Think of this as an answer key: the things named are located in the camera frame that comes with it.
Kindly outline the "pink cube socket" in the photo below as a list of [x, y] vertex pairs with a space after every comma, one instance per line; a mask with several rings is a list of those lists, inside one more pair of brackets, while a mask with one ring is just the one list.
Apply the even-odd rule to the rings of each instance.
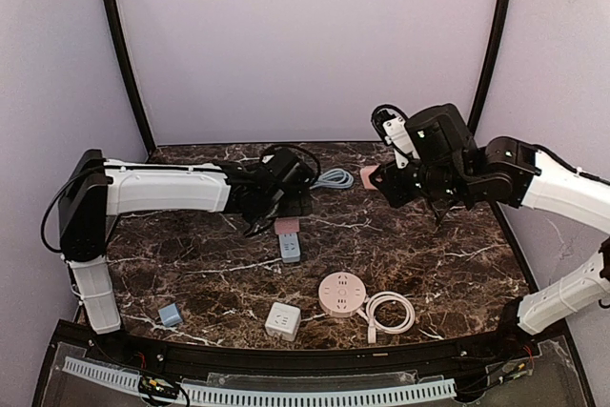
[[274, 233], [277, 235], [297, 234], [299, 230], [298, 217], [281, 217], [274, 222]]

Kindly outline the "small pink plug adapter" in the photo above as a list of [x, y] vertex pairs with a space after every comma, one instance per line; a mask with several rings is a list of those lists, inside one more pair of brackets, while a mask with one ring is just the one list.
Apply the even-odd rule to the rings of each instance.
[[366, 190], [377, 190], [377, 184], [380, 181], [380, 177], [376, 172], [378, 167], [379, 164], [365, 166], [359, 171], [362, 185]]

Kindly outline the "light blue power strip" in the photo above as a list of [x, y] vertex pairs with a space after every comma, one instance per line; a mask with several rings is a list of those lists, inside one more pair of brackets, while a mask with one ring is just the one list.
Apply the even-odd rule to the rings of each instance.
[[280, 234], [278, 242], [283, 263], [292, 264], [300, 261], [301, 250], [297, 233]]

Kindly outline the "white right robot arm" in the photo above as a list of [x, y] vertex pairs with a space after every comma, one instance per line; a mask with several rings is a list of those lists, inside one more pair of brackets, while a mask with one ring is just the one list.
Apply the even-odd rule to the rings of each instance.
[[[550, 149], [510, 136], [477, 145], [458, 108], [429, 107], [412, 116], [391, 104], [371, 124], [394, 153], [369, 175], [393, 208], [424, 198], [472, 209], [479, 202], [556, 214], [609, 232], [609, 182], [572, 166]], [[499, 330], [535, 336], [592, 304], [608, 307], [609, 242], [575, 270], [503, 309]]]

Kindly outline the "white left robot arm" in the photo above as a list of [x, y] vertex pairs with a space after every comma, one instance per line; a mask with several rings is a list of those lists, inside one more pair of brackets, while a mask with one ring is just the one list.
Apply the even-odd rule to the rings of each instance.
[[292, 144], [275, 144], [251, 164], [162, 165], [124, 162], [96, 149], [83, 153], [49, 207], [58, 211], [59, 242], [91, 329], [98, 335], [122, 326], [106, 257], [110, 216], [156, 211], [236, 214], [247, 237], [279, 218], [311, 213], [311, 188], [321, 175], [318, 158]]

